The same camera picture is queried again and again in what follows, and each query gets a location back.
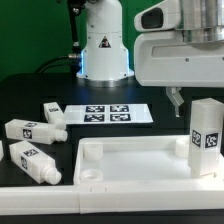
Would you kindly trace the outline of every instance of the bottle cap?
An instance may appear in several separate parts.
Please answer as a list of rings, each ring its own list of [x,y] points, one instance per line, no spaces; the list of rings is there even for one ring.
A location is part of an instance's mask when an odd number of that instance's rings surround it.
[[[55,140],[58,142],[65,142],[68,138],[67,131],[55,130]]]
[[[55,127],[57,129],[60,129],[60,130],[65,130],[66,129],[66,123],[65,123],[65,120],[62,119],[62,118],[57,118],[55,120]]]
[[[44,179],[49,184],[52,185],[58,184],[59,181],[61,180],[61,173],[59,173],[56,168],[50,167],[49,169],[46,170],[44,174]]]

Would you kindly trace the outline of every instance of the black tabletop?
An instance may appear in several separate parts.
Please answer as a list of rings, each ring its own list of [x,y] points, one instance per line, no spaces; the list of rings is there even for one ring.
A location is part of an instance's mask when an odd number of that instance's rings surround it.
[[[154,122],[151,124],[69,125],[68,140],[52,145],[36,144],[56,160],[62,173],[59,185],[72,185],[79,140],[85,137],[131,137],[189,134],[191,102],[212,97],[224,103],[224,89],[184,88],[184,116],[175,117],[175,110],[165,88],[141,87],[137,82],[116,88],[94,88],[77,84],[70,74],[17,74],[0,82],[0,140],[5,157],[0,162],[0,187],[46,186],[37,184],[13,164],[4,124],[12,119],[46,122],[43,104],[57,102],[62,110],[67,105],[147,104]],[[164,211],[107,214],[68,214],[38,216],[1,216],[0,223],[221,223],[224,210]]]

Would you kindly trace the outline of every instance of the standing bottle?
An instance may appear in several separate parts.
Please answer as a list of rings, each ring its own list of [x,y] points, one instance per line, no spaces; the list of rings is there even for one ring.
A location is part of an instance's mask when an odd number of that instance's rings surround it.
[[[9,146],[12,161],[39,184],[46,181],[55,185],[61,173],[55,168],[55,160],[27,141]]]
[[[66,141],[66,131],[56,129],[53,124],[14,119],[5,124],[8,138],[52,144],[54,141]]]
[[[44,115],[49,124],[55,124],[57,129],[65,130],[65,115],[57,103],[45,103]]]
[[[220,157],[224,105],[208,98],[192,102],[188,165],[192,177],[214,176]]]

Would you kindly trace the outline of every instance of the white block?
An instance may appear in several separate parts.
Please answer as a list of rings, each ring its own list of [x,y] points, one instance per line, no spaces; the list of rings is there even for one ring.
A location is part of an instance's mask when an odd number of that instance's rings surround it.
[[[86,142],[84,144],[84,158],[89,161],[98,161],[103,158],[102,142]]]
[[[2,160],[3,156],[4,156],[3,146],[2,146],[2,141],[0,141],[0,161]]]
[[[188,158],[189,154],[189,136],[178,138],[176,140],[175,154],[180,158]]]
[[[219,163],[223,104],[214,99],[192,102],[188,164],[198,176],[215,173]]]

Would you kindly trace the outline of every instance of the label sticker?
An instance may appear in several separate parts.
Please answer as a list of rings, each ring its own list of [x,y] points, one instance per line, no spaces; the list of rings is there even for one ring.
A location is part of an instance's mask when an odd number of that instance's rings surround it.
[[[32,139],[32,131],[29,129],[23,129],[23,138]]]
[[[199,148],[201,147],[201,134],[195,130],[192,131],[192,143],[194,143]]]
[[[110,112],[129,112],[128,105],[110,106]]]
[[[105,112],[105,106],[87,106],[86,113],[102,113]]]
[[[206,135],[205,138],[205,148],[214,148],[218,145],[218,139],[219,139],[219,134],[218,133],[213,133]]]
[[[58,110],[58,108],[51,108],[51,109],[49,109],[49,111],[50,112],[56,112],[56,111],[59,111],[59,110]]]
[[[28,124],[25,125],[25,127],[33,128],[36,125],[37,125],[36,123],[28,123]]]
[[[131,121],[131,116],[130,114],[111,114],[110,121]]]
[[[28,167],[27,167],[27,161],[22,156],[21,156],[21,164],[22,164],[22,167],[24,169],[26,169],[26,170],[28,169]]]
[[[37,152],[35,149],[30,149],[26,152],[23,152],[27,157],[30,157],[30,156],[34,156],[36,154],[38,154],[39,152]]]
[[[84,122],[104,122],[104,114],[85,115]]]
[[[106,36],[101,41],[99,48],[111,48],[110,43]]]

